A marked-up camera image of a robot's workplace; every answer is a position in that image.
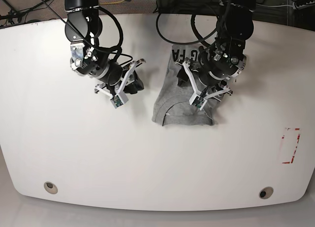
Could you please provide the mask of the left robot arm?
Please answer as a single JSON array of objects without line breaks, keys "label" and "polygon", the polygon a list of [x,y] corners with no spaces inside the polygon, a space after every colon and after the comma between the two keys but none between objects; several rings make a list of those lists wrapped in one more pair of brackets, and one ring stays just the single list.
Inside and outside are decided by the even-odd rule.
[{"label": "left robot arm", "polygon": [[211,44],[197,31],[195,15],[192,15],[191,28],[201,46],[196,60],[179,62],[178,86],[190,82],[193,94],[189,103],[199,109],[209,99],[221,101],[223,95],[233,93],[227,81],[243,72],[247,61],[243,51],[254,30],[252,11],[245,4],[223,0],[221,9],[216,28],[210,33],[217,35]]}]

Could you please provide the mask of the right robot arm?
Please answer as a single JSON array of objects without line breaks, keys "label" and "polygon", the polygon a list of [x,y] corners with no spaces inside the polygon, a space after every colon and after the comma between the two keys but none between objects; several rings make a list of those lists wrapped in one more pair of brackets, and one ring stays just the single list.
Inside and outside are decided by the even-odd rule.
[{"label": "right robot arm", "polygon": [[[94,92],[107,95],[115,108],[124,105],[128,94],[144,90],[144,85],[135,69],[144,59],[128,60],[119,64],[123,55],[123,29],[118,19],[99,5],[99,0],[64,0],[67,21],[65,35],[70,41],[72,71],[80,76],[89,76],[99,81]],[[112,47],[101,47],[99,36],[102,20],[99,13],[105,13],[118,29],[119,41]]]}]

